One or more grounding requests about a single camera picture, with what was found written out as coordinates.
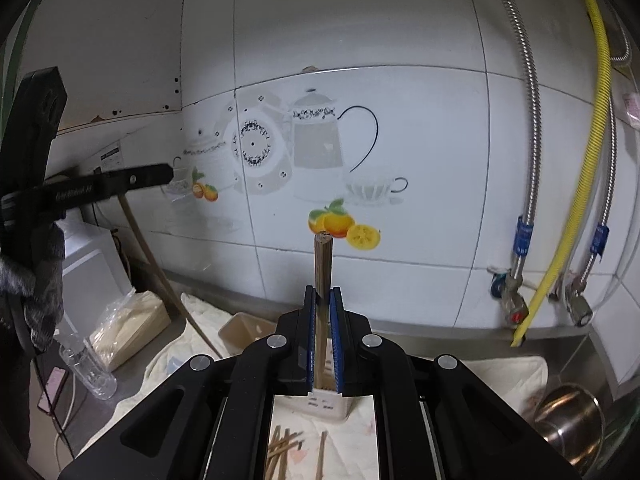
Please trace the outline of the gloved left hand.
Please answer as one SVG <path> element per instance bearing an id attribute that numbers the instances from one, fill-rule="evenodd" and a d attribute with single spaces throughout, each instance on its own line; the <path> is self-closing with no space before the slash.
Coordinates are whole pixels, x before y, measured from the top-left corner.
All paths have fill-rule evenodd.
<path id="1" fill-rule="evenodd" d="M 32 249 L 1 251 L 1 326 L 28 356 L 38 356 L 50 347 L 64 314 L 63 231 L 51 223 Z"/>

